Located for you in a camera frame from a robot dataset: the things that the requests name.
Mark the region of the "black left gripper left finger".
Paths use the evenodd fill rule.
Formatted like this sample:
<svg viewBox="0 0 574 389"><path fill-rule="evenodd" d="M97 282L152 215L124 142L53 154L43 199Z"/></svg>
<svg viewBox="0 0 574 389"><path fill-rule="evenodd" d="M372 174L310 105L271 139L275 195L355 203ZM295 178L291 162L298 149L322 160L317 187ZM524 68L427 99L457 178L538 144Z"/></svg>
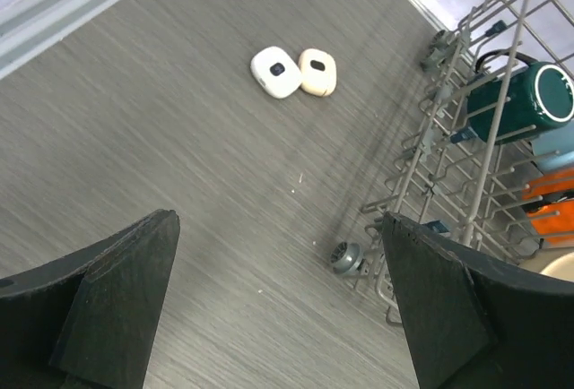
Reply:
<svg viewBox="0 0 574 389"><path fill-rule="evenodd" d="M1 280L3 388L140 388L178 247L157 210Z"/></svg>

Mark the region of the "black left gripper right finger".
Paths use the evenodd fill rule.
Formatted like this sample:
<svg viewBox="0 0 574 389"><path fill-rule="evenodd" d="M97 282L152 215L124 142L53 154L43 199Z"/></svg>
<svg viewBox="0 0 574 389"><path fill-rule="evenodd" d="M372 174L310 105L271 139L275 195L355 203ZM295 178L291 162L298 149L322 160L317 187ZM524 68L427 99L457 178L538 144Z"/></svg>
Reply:
<svg viewBox="0 0 574 389"><path fill-rule="evenodd" d="M571 388L573 285L398 213L382 244L421 388Z"/></svg>

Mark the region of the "white earbud charging case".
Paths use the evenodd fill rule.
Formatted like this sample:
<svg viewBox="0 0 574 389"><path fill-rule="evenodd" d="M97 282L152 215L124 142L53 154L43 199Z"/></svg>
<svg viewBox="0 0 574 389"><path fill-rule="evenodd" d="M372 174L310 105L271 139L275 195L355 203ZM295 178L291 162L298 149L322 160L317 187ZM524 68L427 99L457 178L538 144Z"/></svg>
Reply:
<svg viewBox="0 0 574 389"><path fill-rule="evenodd" d="M255 80L271 97L285 99L302 84L302 73L282 48L271 46L256 53L250 61Z"/></svg>

